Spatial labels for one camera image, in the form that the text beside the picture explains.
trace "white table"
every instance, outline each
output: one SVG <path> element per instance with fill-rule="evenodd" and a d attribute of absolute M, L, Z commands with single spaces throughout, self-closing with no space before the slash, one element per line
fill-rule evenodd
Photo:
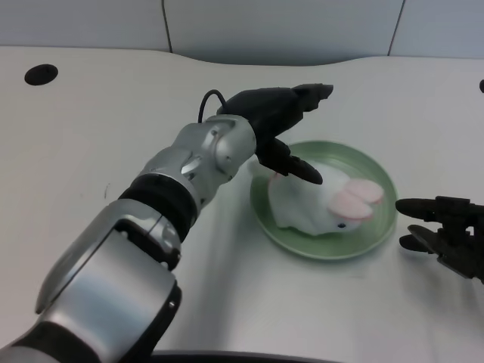
<path fill-rule="evenodd" d="M 59 77 L 32 87 L 37 64 Z M 321 67 L 208 64 L 155 51 L 0 48 L 0 345 L 36 317 L 39 286 L 144 163 L 195 121 L 203 94 L 305 82 L 330 99 L 287 142 L 325 139 L 374 157 L 400 197 L 484 203 L 484 60 L 376 57 Z M 215 100 L 206 114 L 218 107 Z M 271 243 L 243 168 L 183 244 L 184 301 L 161 349 L 229 349 L 348 363 L 481 362 L 484 287 L 395 236 L 367 256 L 320 263 Z"/>

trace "black cable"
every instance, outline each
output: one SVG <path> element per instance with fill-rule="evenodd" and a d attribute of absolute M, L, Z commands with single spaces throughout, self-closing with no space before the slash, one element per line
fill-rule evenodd
<path fill-rule="evenodd" d="M 220 103 L 222 104 L 222 109 L 224 110 L 224 112 L 227 112 L 227 102 L 225 102 L 225 99 L 224 99 L 224 96 L 222 96 L 222 93 L 220 93 L 218 89 L 211 89 L 203 96 L 202 103 L 200 104 L 200 110 L 198 111 L 198 123 L 202 123 L 205 104 L 211 95 L 217 95 L 217 97 L 220 100 Z"/>

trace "rabbit ear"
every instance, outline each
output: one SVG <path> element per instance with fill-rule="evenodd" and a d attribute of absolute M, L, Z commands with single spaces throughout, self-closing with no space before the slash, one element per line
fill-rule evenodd
<path fill-rule="evenodd" d="M 344 190 L 366 203 L 378 203 L 383 198 L 383 188 L 367 179 L 351 179 Z"/>
<path fill-rule="evenodd" d="M 369 205 L 348 191 L 336 193 L 331 199 L 328 209 L 337 216 L 357 221 L 370 218 L 373 214 Z"/>

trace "white rabbit figurine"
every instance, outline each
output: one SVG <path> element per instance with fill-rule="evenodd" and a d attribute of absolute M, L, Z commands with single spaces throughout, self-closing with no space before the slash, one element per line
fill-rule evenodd
<path fill-rule="evenodd" d="M 354 231 L 379 203 L 383 189 L 367 179 L 350 178 L 332 166 L 310 162 L 323 177 L 322 185 L 303 181 L 294 175 L 283 176 L 250 164 L 253 175 L 270 175 L 268 197 L 272 215 L 279 228 L 294 227 L 310 235 Z"/>

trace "black hole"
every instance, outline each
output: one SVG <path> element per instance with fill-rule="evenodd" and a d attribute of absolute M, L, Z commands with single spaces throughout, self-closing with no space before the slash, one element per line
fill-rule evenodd
<path fill-rule="evenodd" d="M 52 64 L 40 64 L 25 73 L 25 82 L 29 85 L 46 85 L 59 74 L 59 70 Z"/>

